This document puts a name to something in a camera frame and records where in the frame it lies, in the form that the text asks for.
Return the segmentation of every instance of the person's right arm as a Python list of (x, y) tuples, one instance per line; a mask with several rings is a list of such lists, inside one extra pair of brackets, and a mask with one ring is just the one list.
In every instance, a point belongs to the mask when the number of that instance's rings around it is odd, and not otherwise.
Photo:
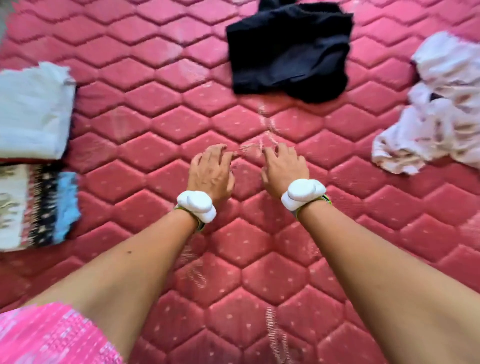
[[(305, 159), (286, 145), (278, 155), (266, 148), (265, 159), (274, 197), (309, 177)], [(307, 204), (298, 219), (390, 363), (480, 363), (480, 295), (325, 201)]]

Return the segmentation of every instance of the red mattress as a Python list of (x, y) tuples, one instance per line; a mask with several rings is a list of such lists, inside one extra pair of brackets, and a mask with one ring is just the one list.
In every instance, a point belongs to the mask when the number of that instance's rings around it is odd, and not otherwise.
[(190, 158), (220, 142), (242, 156), (233, 197), (179, 259), (131, 363), (277, 364), (269, 307), (291, 363), (384, 362), (306, 232), (263, 191), (262, 144), (296, 145), (335, 206), (480, 291), (478, 172), (444, 159), (408, 178), (370, 162), (373, 137), (406, 103), (412, 53), (439, 30), (480, 41), (480, 1), (343, 6), (356, 23), (348, 89), (306, 105), (230, 90), (225, 26), (253, 14), (255, 1), (20, 0), (0, 66), (71, 67), (79, 89), (65, 161), (81, 174), (83, 216), (62, 245), (0, 255), (0, 307), (160, 218), (185, 189)]

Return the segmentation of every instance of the light pink crumpled clothing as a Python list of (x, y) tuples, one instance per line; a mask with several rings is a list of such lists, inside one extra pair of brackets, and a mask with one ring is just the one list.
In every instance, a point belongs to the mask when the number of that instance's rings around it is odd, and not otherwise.
[(2, 364), (122, 364), (92, 321), (70, 306), (49, 303), (0, 315)]
[(450, 155), (480, 169), (480, 45), (448, 32), (427, 38), (412, 56), (422, 79), (411, 106), (373, 141), (372, 161), (392, 173), (415, 174)]

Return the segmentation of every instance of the pink patterned fabric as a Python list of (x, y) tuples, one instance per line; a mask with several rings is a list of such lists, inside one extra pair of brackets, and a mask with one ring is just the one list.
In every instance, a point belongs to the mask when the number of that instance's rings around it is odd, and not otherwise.
[(122, 364), (92, 321), (70, 306), (49, 303), (0, 315), (0, 363)]

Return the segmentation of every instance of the blue fabric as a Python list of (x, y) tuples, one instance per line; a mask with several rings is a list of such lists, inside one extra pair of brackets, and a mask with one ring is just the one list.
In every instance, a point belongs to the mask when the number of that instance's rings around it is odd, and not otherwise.
[(70, 225), (80, 218), (77, 199), (77, 181), (74, 172), (61, 172), (57, 189), (57, 221), (53, 243), (60, 244), (70, 230)]

